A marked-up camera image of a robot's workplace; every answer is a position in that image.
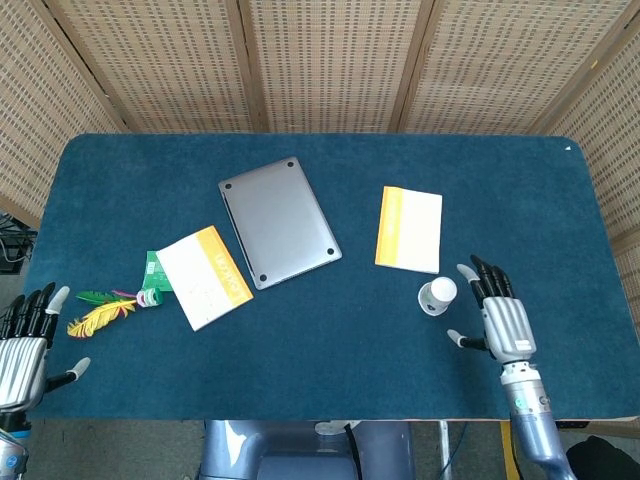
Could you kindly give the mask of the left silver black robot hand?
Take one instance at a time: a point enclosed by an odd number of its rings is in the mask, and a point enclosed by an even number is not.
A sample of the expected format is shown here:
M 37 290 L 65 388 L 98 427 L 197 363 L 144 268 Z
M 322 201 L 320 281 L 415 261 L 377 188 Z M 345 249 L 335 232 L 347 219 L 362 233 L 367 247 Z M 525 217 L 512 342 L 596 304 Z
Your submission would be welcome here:
M 59 315 L 67 286 L 51 282 L 29 295 L 17 296 L 1 312 L 1 412 L 17 414 L 35 408 L 42 397 L 81 378 L 91 365 L 84 357 L 65 372 L 47 375 Z

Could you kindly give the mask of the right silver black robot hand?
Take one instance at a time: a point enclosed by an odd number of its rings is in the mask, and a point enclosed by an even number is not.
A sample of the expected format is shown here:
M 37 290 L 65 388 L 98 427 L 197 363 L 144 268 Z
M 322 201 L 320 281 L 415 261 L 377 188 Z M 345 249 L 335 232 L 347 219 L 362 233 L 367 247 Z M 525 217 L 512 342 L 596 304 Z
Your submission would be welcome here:
M 484 333 L 471 338 L 454 329 L 449 339 L 461 349 L 488 351 L 500 364 L 527 362 L 537 347 L 522 301 L 516 297 L 508 275 L 497 265 L 472 254 L 473 268 L 457 264 L 480 309 Z

